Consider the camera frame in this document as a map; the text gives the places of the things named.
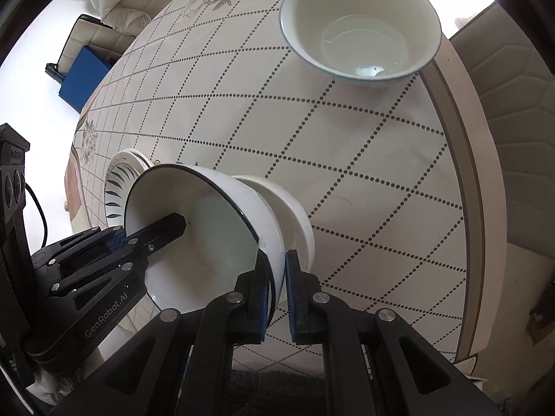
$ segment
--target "floor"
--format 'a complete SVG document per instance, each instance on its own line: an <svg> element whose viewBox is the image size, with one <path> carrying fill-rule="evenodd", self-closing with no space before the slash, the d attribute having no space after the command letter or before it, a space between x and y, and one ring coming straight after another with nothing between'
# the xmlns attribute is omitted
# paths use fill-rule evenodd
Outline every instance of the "floor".
<svg viewBox="0 0 555 416"><path fill-rule="evenodd" d="M430 0L450 37L455 19L473 16L493 0ZM63 176L78 114L58 96L59 85L44 73L56 62L77 16L91 14L88 0L54 0L33 22L0 67L2 121L10 123L31 142L26 156L26 177L48 220L48 242L71 234L63 209ZM32 252L40 247L43 227L32 201L24 211ZM507 271L499 312L488 348L479 358L474 375L487 378L484 391L495 401L521 396L555 361L555 335L537 346L524 332L528 311L549 280L554 265L539 255L509 246ZM123 339L127 333L113 336ZM106 354L113 346L103 346Z"/></svg>
<svg viewBox="0 0 555 416"><path fill-rule="evenodd" d="M473 376L488 379L484 392L496 403L512 403L545 375L555 363L555 331L532 347L525 332L529 311L547 283L555 263L508 244L503 291L488 347L478 355Z"/></svg>

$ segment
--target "round table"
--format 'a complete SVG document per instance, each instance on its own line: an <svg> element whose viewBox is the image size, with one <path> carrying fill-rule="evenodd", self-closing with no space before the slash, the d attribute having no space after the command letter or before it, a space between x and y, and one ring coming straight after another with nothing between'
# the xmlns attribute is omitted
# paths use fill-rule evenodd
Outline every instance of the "round table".
<svg viewBox="0 0 555 416"><path fill-rule="evenodd" d="M323 291L392 308L450 361L475 354L501 293L506 216L467 72L444 39L402 83L335 81L290 50L281 1L174 0L144 29L82 112L67 177L74 228L106 226L104 176L124 148L265 177L309 215ZM156 313L145 297L129 316L140 328ZM291 344L286 302L233 365L323 373L320 346Z"/></svg>

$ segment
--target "black cable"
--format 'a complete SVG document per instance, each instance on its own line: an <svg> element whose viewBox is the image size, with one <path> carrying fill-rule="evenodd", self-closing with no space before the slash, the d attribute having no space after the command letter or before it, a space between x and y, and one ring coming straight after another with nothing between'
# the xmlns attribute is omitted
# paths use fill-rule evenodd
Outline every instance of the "black cable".
<svg viewBox="0 0 555 416"><path fill-rule="evenodd" d="M17 374L13 371L2 347L0 347L0 373L4 374L4 377L13 392L19 398L21 403L25 405L30 414L42 414L35 405L32 394L29 393L23 385L21 385L21 382L19 381Z"/></svg>
<svg viewBox="0 0 555 416"><path fill-rule="evenodd" d="M44 216L44 213L42 212L41 204L38 202L37 196L31 189L31 186L29 186L29 183L25 183L25 189L27 189L27 192L29 192L31 197L33 197L35 205L37 205L38 212L42 217L42 225L44 226L44 238L42 240L41 248L43 248L46 245L46 238L48 237L48 225L46 224L46 218Z"/></svg>

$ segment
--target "water in bowl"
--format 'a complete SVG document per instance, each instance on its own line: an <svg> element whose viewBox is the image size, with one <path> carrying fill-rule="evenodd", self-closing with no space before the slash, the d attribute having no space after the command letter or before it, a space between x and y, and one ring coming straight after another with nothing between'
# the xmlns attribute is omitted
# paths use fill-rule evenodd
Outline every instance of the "water in bowl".
<svg viewBox="0 0 555 416"><path fill-rule="evenodd" d="M326 28L322 50L327 66L361 77L390 75L410 65L404 37L383 20L348 15Z"/></svg>

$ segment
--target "white plate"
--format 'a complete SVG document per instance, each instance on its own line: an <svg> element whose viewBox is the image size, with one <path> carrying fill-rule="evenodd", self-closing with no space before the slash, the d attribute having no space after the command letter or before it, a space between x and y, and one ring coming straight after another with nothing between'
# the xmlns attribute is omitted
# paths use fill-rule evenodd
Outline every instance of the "white plate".
<svg viewBox="0 0 555 416"><path fill-rule="evenodd" d="M112 158L104 181L104 210L109 227L123 225L127 196L135 180L152 163L138 150L126 148Z"/></svg>
<svg viewBox="0 0 555 416"><path fill-rule="evenodd" d="M262 195L274 211L283 236L285 251L296 250L301 270L310 272L314 262L314 233L299 201L273 181L252 175L235 175L233 178ZM285 300L287 292L284 283L279 302Z"/></svg>

